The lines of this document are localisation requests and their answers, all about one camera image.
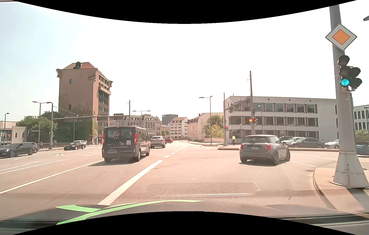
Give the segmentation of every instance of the diamond-shaped sign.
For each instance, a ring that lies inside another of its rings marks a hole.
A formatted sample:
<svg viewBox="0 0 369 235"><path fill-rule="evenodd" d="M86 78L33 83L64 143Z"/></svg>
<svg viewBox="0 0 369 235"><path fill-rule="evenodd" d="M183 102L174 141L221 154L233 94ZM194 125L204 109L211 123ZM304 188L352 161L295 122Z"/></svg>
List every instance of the diamond-shaped sign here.
<svg viewBox="0 0 369 235"><path fill-rule="evenodd" d="M350 30L346 29L343 25L338 24L325 38L334 44L334 46L344 51L357 38L357 36Z"/></svg>

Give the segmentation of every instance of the silver car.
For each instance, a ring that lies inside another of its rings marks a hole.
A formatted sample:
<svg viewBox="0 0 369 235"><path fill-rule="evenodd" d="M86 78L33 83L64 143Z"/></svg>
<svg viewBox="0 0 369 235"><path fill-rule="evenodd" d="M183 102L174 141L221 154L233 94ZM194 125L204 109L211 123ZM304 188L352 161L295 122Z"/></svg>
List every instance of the silver car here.
<svg viewBox="0 0 369 235"><path fill-rule="evenodd" d="M163 136L153 136L150 140L150 147L166 147L166 142Z"/></svg>
<svg viewBox="0 0 369 235"><path fill-rule="evenodd" d="M251 135L243 138L239 158L242 163L248 160L272 160L279 164L280 160L290 161L290 151L277 136Z"/></svg>

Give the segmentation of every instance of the utility pole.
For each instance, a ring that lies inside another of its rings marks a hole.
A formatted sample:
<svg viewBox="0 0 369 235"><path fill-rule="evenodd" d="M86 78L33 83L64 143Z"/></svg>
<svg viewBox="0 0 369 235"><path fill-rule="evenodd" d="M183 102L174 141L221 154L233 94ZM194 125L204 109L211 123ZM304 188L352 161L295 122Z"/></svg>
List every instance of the utility pole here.
<svg viewBox="0 0 369 235"><path fill-rule="evenodd" d="M331 29L341 24L341 15L339 5L329 7L331 19ZM337 99L337 118L340 147L338 153L337 166L335 168L334 179L332 183L344 186L346 188L369 189L364 170L357 157L356 144L354 141L352 96L349 91L343 91L340 86L341 76L339 75L340 66L338 59L344 55L344 52L336 46L332 46L334 61L335 92Z"/></svg>
<svg viewBox="0 0 369 235"><path fill-rule="evenodd" d="M254 117L254 101L253 101L253 79L251 78L251 71L250 71L250 109L251 109L251 118L255 120ZM255 135L255 124L254 121L251 122L251 135Z"/></svg>

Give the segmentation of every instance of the black car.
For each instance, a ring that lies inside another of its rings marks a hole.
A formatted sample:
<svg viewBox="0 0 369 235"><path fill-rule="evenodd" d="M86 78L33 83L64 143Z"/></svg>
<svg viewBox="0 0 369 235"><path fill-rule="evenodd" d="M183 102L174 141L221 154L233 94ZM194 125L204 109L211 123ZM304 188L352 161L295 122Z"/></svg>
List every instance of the black car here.
<svg viewBox="0 0 369 235"><path fill-rule="evenodd" d="M32 155L35 153L31 143L11 143L0 148L0 158L12 158L23 154Z"/></svg>
<svg viewBox="0 0 369 235"><path fill-rule="evenodd" d="M85 141L74 141L70 144L67 144L66 146L64 146L64 150L77 150L79 148L83 149L86 147L86 142Z"/></svg>

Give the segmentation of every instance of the asphalt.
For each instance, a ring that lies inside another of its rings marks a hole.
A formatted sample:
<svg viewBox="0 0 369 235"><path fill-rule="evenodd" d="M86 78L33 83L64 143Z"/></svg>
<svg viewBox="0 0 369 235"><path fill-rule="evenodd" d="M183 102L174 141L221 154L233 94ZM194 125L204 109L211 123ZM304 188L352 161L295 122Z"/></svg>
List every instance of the asphalt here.
<svg viewBox="0 0 369 235"><path fill-rule="evenodd" d="M101 146L0 158L0 220L61 205L221 200L327 208L313 171L336 153L292 152L291 161L241 163L238 151L175 141L137 163L106 164Z"/></svg>

